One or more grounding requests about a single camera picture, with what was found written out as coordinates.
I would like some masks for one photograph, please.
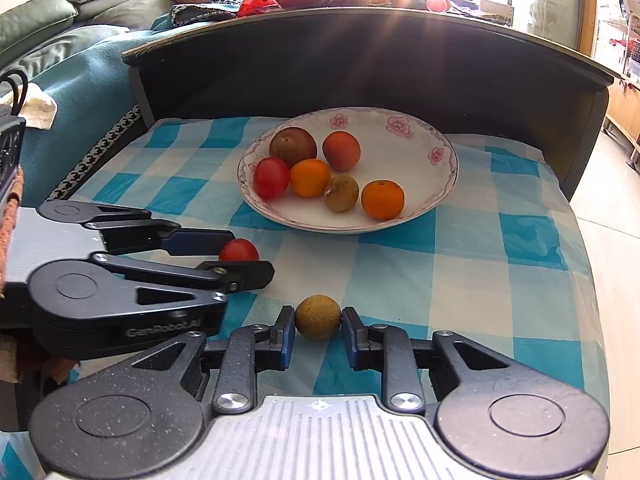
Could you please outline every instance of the tile floor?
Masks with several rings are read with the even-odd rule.
[[[571,200],[593,269],[609,371],[606,480],[640,476],[640,174],[626,164],[631,151],[619,132],[601,133]]]

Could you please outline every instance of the teal blanket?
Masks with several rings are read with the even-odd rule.
[[[185,29],[119,34],[33,78],[56,101],[58,113],[50,130],[26,129],[20,156],[25,179],[24,206],[40,205],[97,141],[135,106],[122,53]]]

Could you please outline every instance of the black panel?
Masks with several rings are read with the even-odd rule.
[[[503,27],[372,7],[235,20],[147,45],[125,61],[155,120],[389,108],[445,134],[535,146],[568,197],[613,83],[579,56]]]

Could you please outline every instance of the silver screw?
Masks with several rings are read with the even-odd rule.
[[[220,408],[226,410],[239,410],[244,408],[249,403],[247,396],[238,393],[222,394],[216,399],[216,404]]]
[[[398,409],[403,411],[415,410],[422,405],[422,399],[415,394],[395,394],[391,397],[391,403]]]

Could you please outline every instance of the white plate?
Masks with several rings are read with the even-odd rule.
[[[291,186],[284,195],[267,202],[254,190],[254,170],[269,156],[271,137],[283,128],[308,131],[318,144],[331,132],[343,130],[360,142],[362,156],[347,174],[360,191],[373,180],[392,180],[404,190],[404,209],[392,220],[376,221],[362,209],[360,200],[345,213],[335,213],[324,198],[301,198]],[[342,174],[332,170],[332,174]],[[244,152],[238,165],[238,186],[244,200],[261,215],[296,229],[332,234],[357,234],[398,225],[436,207],[453,188],[458,158],[451,143],[439,131],[415,117],[380,108],[331,108],[286,121],[260,136]]]

